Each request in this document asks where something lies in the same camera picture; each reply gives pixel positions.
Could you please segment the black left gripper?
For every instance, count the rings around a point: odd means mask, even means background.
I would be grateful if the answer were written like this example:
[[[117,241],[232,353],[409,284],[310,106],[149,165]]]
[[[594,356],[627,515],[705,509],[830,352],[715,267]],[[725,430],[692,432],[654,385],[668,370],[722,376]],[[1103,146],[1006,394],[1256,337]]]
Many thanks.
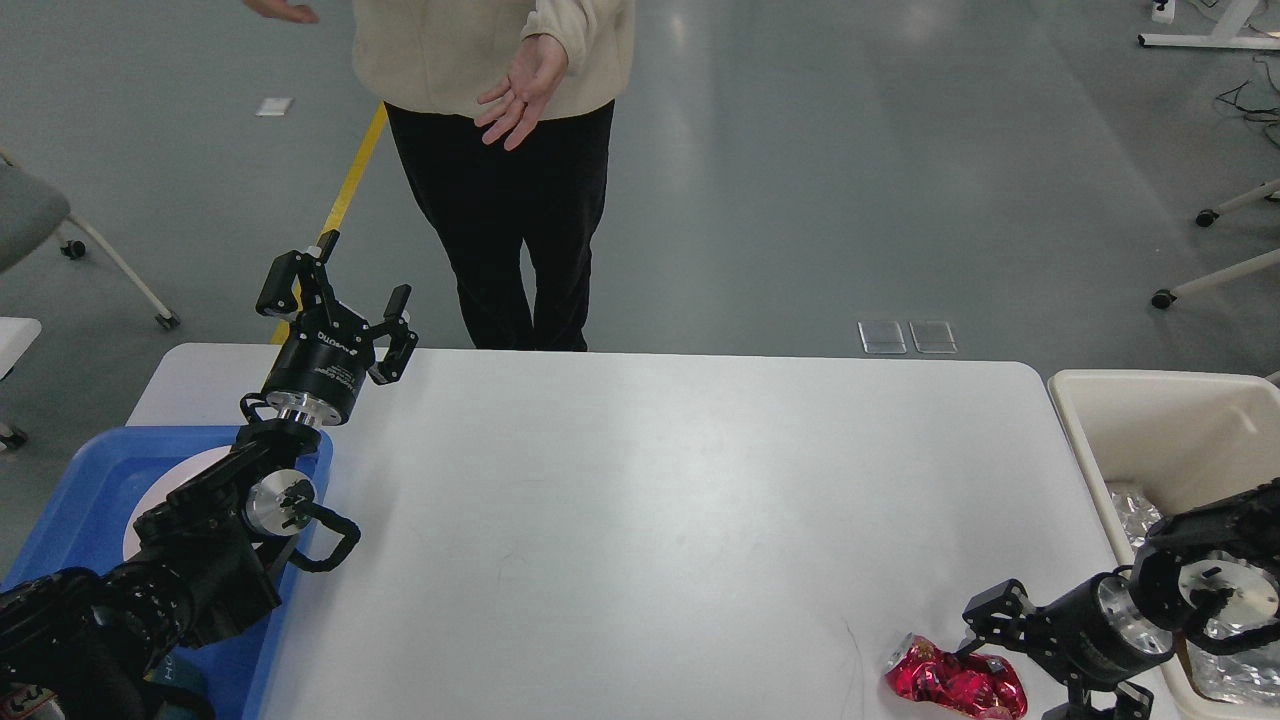
[[[378,386],[398,382],[419,342],[404,315],[411,284],[393,288],[381,320],[370,327],[337,300],[326,263],[339,237],[329,229],[306,250],[275,258],[255,302],[261,316],[294,322],[261,395],[275,407],[306,406],[325,427],[349,420],[367,375]],[[376,340],[389,341],[381,357]]]

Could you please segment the person left hand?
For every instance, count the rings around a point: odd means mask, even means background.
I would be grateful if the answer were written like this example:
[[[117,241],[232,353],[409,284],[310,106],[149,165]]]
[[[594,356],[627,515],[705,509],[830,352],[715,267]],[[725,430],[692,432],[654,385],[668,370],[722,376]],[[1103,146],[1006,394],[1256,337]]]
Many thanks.
[[[550,35],[524,38],[506,74],[481,92],[474,124],[481,142],[513,151],[536,129],[568,69],[562,44]]]

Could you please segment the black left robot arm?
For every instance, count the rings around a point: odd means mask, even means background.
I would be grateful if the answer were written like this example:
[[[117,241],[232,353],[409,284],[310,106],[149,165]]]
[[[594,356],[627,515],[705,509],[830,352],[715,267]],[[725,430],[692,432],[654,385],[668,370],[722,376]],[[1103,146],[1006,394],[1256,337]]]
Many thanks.
[[[324,427],[349,420],[366,379],[399,380],[419,337],[393,288],[380,322],[342,304],[326,277],[339,231],[278,256],[256,311],[288,336],[262,388],[239,402],[229,452],[133,523],[138,550],[110,571],[65,568],[3,593],[3,711],[17,719],[210,719],[196,692],[157,679],[177,647],[244,634],[282,605],[278,577],[340,566],[358,525],[323,506],[297,469]]]

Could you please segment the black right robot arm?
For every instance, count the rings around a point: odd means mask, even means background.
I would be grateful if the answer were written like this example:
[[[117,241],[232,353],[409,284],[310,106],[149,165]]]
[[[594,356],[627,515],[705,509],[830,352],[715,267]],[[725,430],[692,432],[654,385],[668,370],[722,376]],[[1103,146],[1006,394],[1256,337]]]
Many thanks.
[[[1062,684],[1051,719],[1147,719],[1135,678],[1167,662],[1176,639],[1222,656],[1277,641],[1279,488],[1271,480],[1155,523],[1134,561],[1052,603],[1015,579],[970,598],[965,657],[995,644]]]

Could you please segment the person right hand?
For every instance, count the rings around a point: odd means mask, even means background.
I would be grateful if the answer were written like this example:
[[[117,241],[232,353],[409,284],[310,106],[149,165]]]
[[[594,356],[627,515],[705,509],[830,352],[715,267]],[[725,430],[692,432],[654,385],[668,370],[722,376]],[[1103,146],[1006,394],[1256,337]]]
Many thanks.
[[[244,8],[269,20],[310,26],[319,23],[317,13],[306,3],[285,0],[243,0]]]

